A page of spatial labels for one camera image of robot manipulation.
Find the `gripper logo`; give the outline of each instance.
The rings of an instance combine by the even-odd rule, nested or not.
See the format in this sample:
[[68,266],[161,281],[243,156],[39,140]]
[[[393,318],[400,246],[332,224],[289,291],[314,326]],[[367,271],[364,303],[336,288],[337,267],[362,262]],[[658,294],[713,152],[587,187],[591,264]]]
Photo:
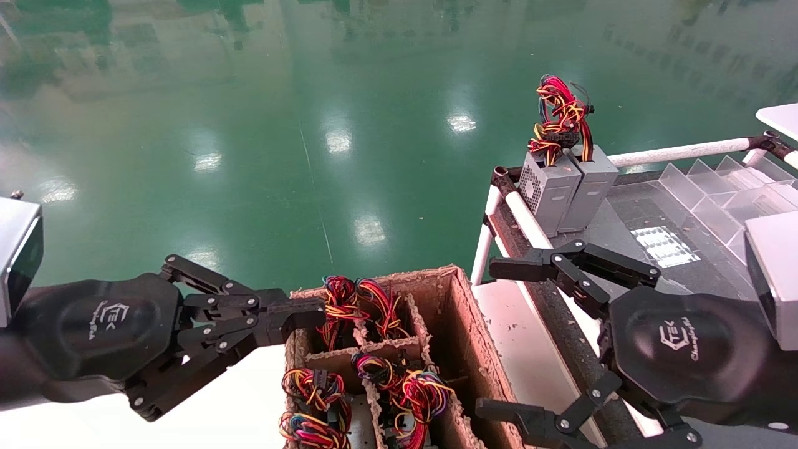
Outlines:
[[698,361],[698,336],[696,328],[690,320],[683,316],[681,323],[676,324],[676,320],[664,320],[659,327],[659,340],[668,348],[678,351],[679,349],[691,346],[690,359]]
[[106,331],[117,328],[117,325],[128,317],[128,310],[130,306],[122,303],[116,303],[105,307],[108,301],[103,300],[97,305],[92,314],[92,320],[89,321],[89,340],[94,340],[97,337],[97,329],[100,326],[105,326]]

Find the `robotic arm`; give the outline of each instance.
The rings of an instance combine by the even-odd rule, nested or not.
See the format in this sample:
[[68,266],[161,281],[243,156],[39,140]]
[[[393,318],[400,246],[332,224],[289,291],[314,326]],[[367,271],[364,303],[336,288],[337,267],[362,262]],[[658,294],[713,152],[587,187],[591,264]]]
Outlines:
[[[41,212],[9,199],[0,210],[0,235],[13,237],[0,247],[0,411],[123,393],[155,421],[256,348],[325,322],[321,299],[253,290],[177,255],[131,280],[27,292],[41,263]],[[184,296],[177,283],[199,293]]]
[[[552,280],[602,321],[599,361],[608,371],[561,415],[477,400],[478,416],[514,423],[526,444],[595,449],[579,428],[614,393],[659,421],[664,433],[612,449],[700,447],[701,435],[681,416],[798,434],[798,352],[780,348],[756,301],[657,292],[657,268],[580,240],[532,249],[524,260],[494,258],[489,272],[500,279]],[[585,272],[629,291],[610,302]]]

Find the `ventilation grille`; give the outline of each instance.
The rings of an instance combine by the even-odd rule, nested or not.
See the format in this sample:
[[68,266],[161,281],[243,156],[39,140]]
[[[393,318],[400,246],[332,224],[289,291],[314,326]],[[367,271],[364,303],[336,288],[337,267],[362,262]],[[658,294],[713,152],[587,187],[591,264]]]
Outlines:
[[540,188],[540,178],[524,164],[521,169],[521,178],[518,184],[521,188],[521,196],[527,202],[529,210],[532,213],[537,213],[538,204],[540,204],[540,196],[543,194],[543,190]]

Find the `green epoxy floor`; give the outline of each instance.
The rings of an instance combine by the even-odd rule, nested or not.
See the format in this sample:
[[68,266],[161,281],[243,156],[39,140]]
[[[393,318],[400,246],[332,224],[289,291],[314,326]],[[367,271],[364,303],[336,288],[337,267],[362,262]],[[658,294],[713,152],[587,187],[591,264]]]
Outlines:
[[253,287],[470,268],[544,73],[610,153],[761,132],[798,101],[790,0],[0,3],[0,191],[45,208],[37,284],[177,252]]

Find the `cardboard divider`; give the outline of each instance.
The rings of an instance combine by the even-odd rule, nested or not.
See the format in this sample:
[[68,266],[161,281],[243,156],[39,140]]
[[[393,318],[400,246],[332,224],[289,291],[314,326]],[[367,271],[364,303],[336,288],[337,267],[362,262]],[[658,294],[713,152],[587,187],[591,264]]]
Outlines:
[[[385,431],[378,421],[379,391],[369,381],[357,377],[350,358],[360,351],[396,360],[404,352],[409,360],[424,362],[427,369],[437,372],[455,391],[446,410],[431,424],[433,444],[447,449],[523,449],[514,426],[480,419],[474,414],[474,404],[480,397],[517,401],[463,270],[450,265],[375,280],[386,291],[390,289],[402,296],[400,304],[406,308],[407,325],[414,336],[375,343],[369,341],[365,324],[356,322],[354,339],[358,348],[313,353],[309,333],[315,330],[297,330],[286,343],[286,368],[307,366],[337,372],[344,377],[347,392],[365,391],[377,448],[387,449]],[[319,296],[322,292],[321,288],[292,292],[291,297]],[[353,449],[361,448],[358,442],[351,443]],[[295,449],[297,445],[292,444],[288,447]]]
[[[374,429],[374,435],[376,436],[374,440],[377,443],[377,449],[388,449],[388,446],[385,444],[385,429],[380,425],[380,413],[382,412],[379,404],[380,392],[377,390],[377,387],[374,387],[373,383],[365,379],[363,380],[363,387],[365,388],[366,400],[369,401],[369,407],[371,408],[371,425]],[[352,447],[358,447],[356,443],[359,442],[351,443],[353,443]]]

